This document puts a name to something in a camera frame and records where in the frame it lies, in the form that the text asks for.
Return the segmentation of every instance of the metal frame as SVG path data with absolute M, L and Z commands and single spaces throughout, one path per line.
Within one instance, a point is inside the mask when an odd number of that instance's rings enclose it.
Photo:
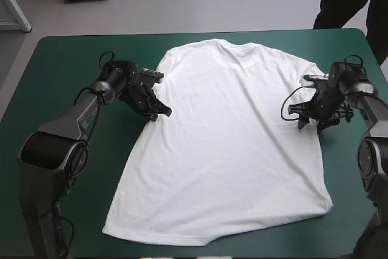
M 16 0 L 3 0 L 15 21 L 0 21 L 0 30 L 22 30 L 29 32 L 31 25 L 23 14 Z

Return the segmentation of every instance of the person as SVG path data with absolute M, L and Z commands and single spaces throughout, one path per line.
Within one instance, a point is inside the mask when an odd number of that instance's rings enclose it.
M 340 29 L 368 0 L 321 0 L 314 29 Z M 388 0 L 370 0 L 367 40 L 379 66 L 388 56 Z

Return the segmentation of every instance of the black cable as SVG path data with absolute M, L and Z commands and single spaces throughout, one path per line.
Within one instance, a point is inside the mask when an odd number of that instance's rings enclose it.
M 102 53 L 101 56 L 100 56 L 99 59 L 98 59 L 98 65 L 99 65 L 99 68 L 100 68 L 101 70 L 102 70 L 101 60 L 102 60 L 102 58 L 103 58 L 105 55 L 107 55 L 107 54 L 111 54 L 111 57 L 110 57 L 110 59 L 109 59 L 107 62 L 110 62 L 110 61 L 112 61 L 112 60 L 115 58 L 115 53 L 114 53 L 113 51 L 106 51 L 106 52 Z
M 64 256 L 63 256 L 63 258 L 67 258 L 68 254 L 69 254 L 69 251 L 70 251 L 70 246 L 72 245 L 73 239 L 74 239 L 75 225 L 74 225 L 74 223 L 73 223 L 70 219 L 68 219 L 68 218 L 62 217 L 61 215 L 58 215 L 58 214 L 56 214 L 55 212 L 54 212 L 54 215 L 55 215 L 56 217 L 58 217 L 60 220 L 64 220 L 64 221 L 68 222 L 68 223 L 71 225 L 71 227 L 72 227 L 72 235 L 70 236 L 69 243 L 68 243 L 67 246 L 66 246 L 66 251 L 65 251 L 65 254 L 64 254 Z
M 42 218 L 48 216 L 49 214 L 53 214 L 53 216 L 59 218 L 60 220 L 64 220 L 66 222 L 68 222 L 71 227 L 72 227 L 72 235 L 70 236 L 70 240 L 69 240 L 69 243 L 66 245 L 65 247 L 65 253 L 64 255 L 62 256 L 63 258 L 67 258 L 68 254 L 69 254 L 69 251 L 70 251 L 70 246 L 72 245 L 73 243 L 73 239 L 74 239 L 74 234 L 75 234 L 75 225 L 74 223 L 69 219 L 69 218 L 66 218 L 66 217 L 63 217 L 61 215 L 58 215 L 58 213 L 56 212 L 58 209 L 53 206 L 51 209 L 49 209 L 47 212 L 43 213 L 42 215 L 40 215 L 38 217 L 39 220 L 41 220 Z
M 301 87 L 295 89 L 295 90 L 289 95 L 289 97 L 287 97 L 286 100 L 283 102 L 283 105 L 281 106 L 281 110 L 280 110 L 280 117 L 281 117 L 283 120 L 285 120 L 285 121 L 296 121 L 296 120 L 299 119 L 299 118 L 285 118 L 285 117 L 283 117 L 283 108 L 284 108 L 284 105 L 286 104 L 287 100 L 289 100 L 290 97 L 291 97 L 295 92 L 297 92 L 299 89 L 302 89 L 302 88 L 303 88 L 303 86 L 301 86 Z
M 86 142 L 85 142 L 85 144 L 84 144 L 84 147 L 82 148 L 81 152 L 78 154 L 79 159 L 82 158 L 82 155 L 84 154 L 84 152 L 85 152 L 87 146 L 89 145 L 90 139 L 92 138 L 93 132 L 95 131 L 95 127 L 96 127 L 96 125 L 97 125 L 97 120 L 98 120 L 98 116 L 99 116 L 101 107 L 102 107 L 102 100 L 101 100 L 101 102 L 98 104 L 97 113 L 96 113 L 95 119 L 94 119 L 94 121 L 93 121 L 92 128 L 90 129 L 89 135 L 88 135 L 88 137 L 87 137 L 87 139 L 86 139 Z M 81 173 L 81 172 L 84 170 L 84 168 L 85 168 L 85 166 L 86 166 L 86 163 L 87 163 L 87 159 L 86 159 L 84 165 L 82 165 L 82 168 L 79 169 L 79 170 L 77 171 L 78 173 Z M 72 175 L 70 176 L 70 178 L 74 178 L 74 174 L 76 174 L 76 173 L 72 173 Z
M 348 57 L 346 57 L 345 59 L 344 59 L 344 63 L 346 63 L 346 64 L 348 64 L 349 62 L 347 61 L 350 57 L 356 57 L 356 58 L 358 58 L 360 61 L 361 61 L 361 64 L 359 64 L 359 65 L 361 65 L 362 67 L 364 67 L 364 60 L 362 59 L 362 57 L 360 57 L 360 56 L 358 56 L 358 55 L 349 55 Z
M 91 90 L 90 87 L 84 87 L 84 88 L 82 88 L 82 89 L 78 92 L 78 94 L 77 94 L 77 96 L 76 96 L 76 98 L 74 99 L 74 102 L 73 102 L 73 105 L 74 105 L 74 106 L 76 105 L 77 100 L 78 100 L 79 96 L 81 95 L 81 93 L 82 93 L 83 91 L 87 90 L 87 89 Z

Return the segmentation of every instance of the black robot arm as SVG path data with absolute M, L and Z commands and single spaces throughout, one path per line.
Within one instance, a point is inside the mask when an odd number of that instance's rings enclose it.
M 135 63 L 115 61 L 113 52 L 109 53 L 112 57 L 101 68 L 99 78 L 85 88 L 89 94 L 64 116 L 39 127 L 17 156 L 20 201 L 36 258 L 71 258 L 69 246 L 73 234 L 66 242 L 62 228 L 63 220 L 71 221 L 61 215 L 59 199 L 71 191 L 85 167 L 101 107 L 119 98 L 152 121 L 159 114 L 170 116 L 172 112 L 152 90 L 154 83 L 161 82 L 163 73 L 139 70 Z
M 377 90 L 361 64 L 334 62 L 328 76 L 302 76 L 303 87 L 316 93 L 308 102 L 290 105 L 289 113 L 299 114 L 302 129 L 309 118 L 319 121 L 318 130 L 353 117 L 350 107 L 359 109 L 367 124 L 358 148 L 358 166 L 364 190 L 376 211 L 353 253 L 341 258 L 388 258 L 388 106 L 377 97 Z

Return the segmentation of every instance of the t-shirt hem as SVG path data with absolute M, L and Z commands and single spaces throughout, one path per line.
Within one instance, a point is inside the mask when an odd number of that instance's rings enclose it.
M 141 232 L 123 227 L 115 226 L 112 223 L 105 223 L 102 232 L 106 235 L 119 239 L 135 241 L 144 244 L 171 245 L 171 246 L 205 246 L 213 237 L 196 237 L 185 235 L 164 235 L 150 232 Z

